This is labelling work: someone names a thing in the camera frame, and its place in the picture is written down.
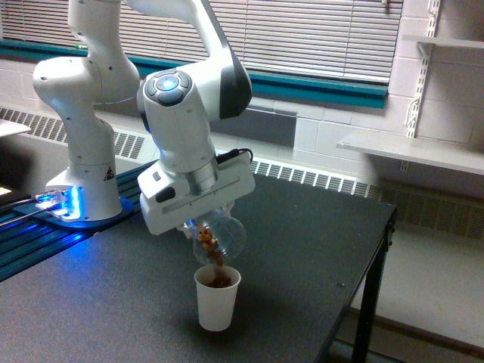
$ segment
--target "window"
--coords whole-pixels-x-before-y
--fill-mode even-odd
[[[65,0],[0,0],[6,39],[74,46]],[[248,70],[386,84],[403,0],[210,0]],[[204,59],[194,29],[122,5],[128,54],[174,61]]]

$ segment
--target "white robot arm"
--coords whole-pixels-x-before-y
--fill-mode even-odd
[[[46,60],[33,74],[37,94],[60,115],[69,142],[67,169],[46,187],[72,191],[72,203],[55,212],[65,222],[109,219],[122,210],[113,129],[93,110],[93,104],[133,98],[139,87],[138,71],[119,42],[120,3],[70,0],[69,26],[88,45],[88,57]]]
[[[250,193],[255,182],[246,153],[216,158],[209,122],[238,116],[252,88],[207,0],[126,0],[137,11],[174,17],[199,32],[208,59],[149,75],[138,93],[160,160],[138,177],[141,210],[161,234]]]

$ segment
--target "wall vent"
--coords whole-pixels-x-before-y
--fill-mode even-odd
[[[64,124],[59,119],[52,119],[22,111],[0,108],[0,119],[21,123],[29,126],[28,135],[67,144],[67,133]],[[114,133],[114,150],[118,157],[137,160],[145,137],[143,135],[129,135],[125,132]]]
[[[250,168],[266,175],[316,188],[394,203],[397,219],[411,225],[433,228],[459,236],[484,238],[484,207],[457,197],[435,196],[427,192],[399,190],[372,185],[357,178],[321,170],[254,158]]]

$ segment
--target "cable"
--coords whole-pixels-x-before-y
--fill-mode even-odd
[[[239,154],[242,154],[242,153],[249,153],[250,154],[250,162],[252,162],[252,160],[254,160],[254,153],[252,152],[252,150],[247,149],[246,147],[239,149]]]
[[[33,198],[18,200],[16,202],[5,204],[4,206],[0,206],[0,213],[3,213],[3,212],[8,211],[10,209],[13,209],[16,206],[22,206],[24,204],[37,203],[37,202],[43,203],[47,200],[53,200],[53,199],[61,200],[63,192],[65,192],[65,191],[60,191],[58,189],[54,189],[52,191],[46,191],[42,194],[37,194]]]
[[[15,219],[9,219],[6,222],[0,223],[0,229],[2,229],[4,227],[8,227],[9,225],[14,224],[15,222],[19,222],[19,221],[23,221],[24,219],[28,219],[32,216],[35,216],[36,214],[40,214],[42,212],[48,212],[50,210],[58,209],[61,206],[61,204],[62,203],[55,204],[53,206],[50,206],[49,208],[39,209],[39,210],[36,210],[35,212],[31,212],[29,214],[26,214],[25,216],[20,216],[20,217],[17,217]]]
[[[230,159],[234,159],[235,157],[238,157],[242,153],[249,153],[250,154],[250,162],[252,162],[252,160],[254,158],[254,153],[252,152],[252,150],[246,149],[246,148],[244,148],[244,149],[234,149],[234,150],[230,150],[229,152],[227,152],[225,154],[217,155],[216,160],[217,160],[218,164],[222,164],[226,161],[229,161]]]
[[[7,210],[13,209],[16,206],[22,206],[24,204],[28,203],[35,203],[37,201],[36,198],[29,198],[29,199],[24,199],[24,200],[18,200],[17,202],[5,204],[4,206],[0,206],[0,213],[5,212]]]

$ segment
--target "paper cup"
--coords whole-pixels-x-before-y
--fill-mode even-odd
[[[232,321],[240,274],[235,268],[223,266],[220,269],[231,279],[232,285],[219,289],[208,287],[216,276],[215,268],[214,265],[206,265],[195,272],[198,321],[203,329],[222,331],[227,329]]]

